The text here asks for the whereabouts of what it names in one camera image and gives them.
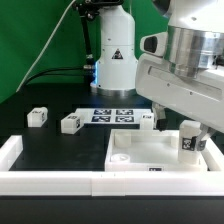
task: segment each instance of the black table surface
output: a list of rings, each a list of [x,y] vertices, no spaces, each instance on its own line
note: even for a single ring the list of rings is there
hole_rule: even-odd
[[[48,108],[41,128],[27,127],[27,114]],[[85,125],[75,135],[60,132],[60,121],[77,108],[150,108],[140,96],[91,94],[81,84],[32,84],[0,104],[0,146],[22,135],[24,150],[12,171],[103,171],[112,128]],[[185,118],[168,111],[169,129]],[[223,197],[0,197],[1,223],[223,223]]]

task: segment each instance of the white container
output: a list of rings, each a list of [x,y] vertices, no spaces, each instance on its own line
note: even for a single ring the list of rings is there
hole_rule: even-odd
[[[129,147],[115,144],[117,133],[126,138],[127,130],[112,130],[105,160],[105,171],[207,171],[202,155],[198,164],[191,165],[178,160],[179,131],[128,130]],[[115,155],[129,156],[127,162],[114,161]]]

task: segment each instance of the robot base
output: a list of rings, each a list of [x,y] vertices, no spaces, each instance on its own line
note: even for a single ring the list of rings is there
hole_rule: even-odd
[[[103,96],[109,97],[129,97],[136,95],[136,89],[127,89],[127,90],[112,90],[112,89],[103,89],[97,87],[95,84],[91,83],[91,92]]]

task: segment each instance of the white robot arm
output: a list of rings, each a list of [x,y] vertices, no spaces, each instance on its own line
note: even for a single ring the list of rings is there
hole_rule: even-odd
[[[200,151],[199,138],[224,133],[224,67],[218,60],[224,50],[224,0],[152,2],[169,18],[168,30],[142,39],[136,90],[202,123],[190,147]]]

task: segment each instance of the green screen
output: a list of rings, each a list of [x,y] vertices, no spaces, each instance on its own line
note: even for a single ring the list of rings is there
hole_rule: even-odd
[[[25,73],[71,0],[0,1],[0,102],[15,93]],[[167,20],[153,8],[150,0],[126,0],[124,9],[136,21],[136,57],[143,36],[166,30]],[[89,22],[94,58],[100,57],[100,21]],[[62,25],[31,75],[52,67],[80,66],[85,48],[78,12],[70,9]],[[82,82],[80,77],[44,77],[36,82]]]

